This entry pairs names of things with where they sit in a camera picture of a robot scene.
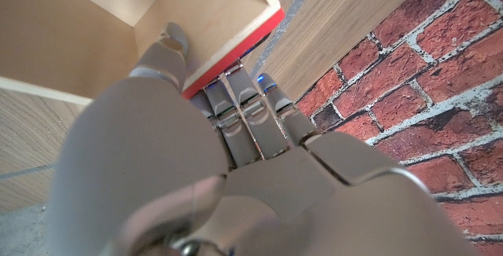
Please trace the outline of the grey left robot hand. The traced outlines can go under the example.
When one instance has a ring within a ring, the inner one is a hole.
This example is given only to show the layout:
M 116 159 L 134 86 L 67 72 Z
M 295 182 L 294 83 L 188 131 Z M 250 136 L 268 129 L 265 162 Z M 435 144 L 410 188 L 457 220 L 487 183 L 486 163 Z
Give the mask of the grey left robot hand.
M 54 255 L 474 255 L 428 188 L 321 133 L 267 75 L 233 68 L 182 98 L 168 24 L 74 122 L 50 198 Z

